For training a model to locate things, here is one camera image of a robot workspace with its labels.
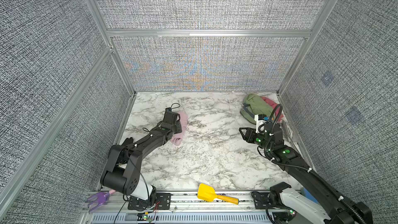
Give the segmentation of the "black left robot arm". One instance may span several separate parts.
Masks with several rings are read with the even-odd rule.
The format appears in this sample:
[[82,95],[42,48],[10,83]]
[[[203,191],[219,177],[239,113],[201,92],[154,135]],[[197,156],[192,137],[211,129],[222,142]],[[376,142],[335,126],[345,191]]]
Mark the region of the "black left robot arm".
[[127,138],[121,145],[110,148],[100,184],[127,197],[130,209],[140,212],[151,209],[155,205],[156,189],[144,179],[142,161],[181,132],[180,114],[172,107],[166,108],[163,120],[146,136],[138,141]]

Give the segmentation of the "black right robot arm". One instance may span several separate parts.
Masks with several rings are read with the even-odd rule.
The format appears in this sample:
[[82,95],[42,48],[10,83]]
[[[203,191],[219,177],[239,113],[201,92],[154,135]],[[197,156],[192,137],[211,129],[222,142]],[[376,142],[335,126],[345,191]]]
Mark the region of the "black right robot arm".
[[265,123],[258,128],[240,128],[242,139],[257,145],[259,154],[295,178],[314,198],[312,201],[279,183],[270,188],[266,209],[280,208],[299,213],[312,224],[371,224],[371,209],[355,203],[331,186],[294,148],[285,144],[279,124]]

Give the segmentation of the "light pink ribbed cloth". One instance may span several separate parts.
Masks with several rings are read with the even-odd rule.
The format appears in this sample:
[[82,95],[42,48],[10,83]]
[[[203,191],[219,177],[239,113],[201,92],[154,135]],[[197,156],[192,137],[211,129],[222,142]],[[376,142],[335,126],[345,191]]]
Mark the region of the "light pink ribbed cloth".
[[174,134],[170,140],[170,142],[177,147],[181,145],[182,139],[188,127],[188,115],[184,111],[180,111],[178,114],[180,115],[181,132]]

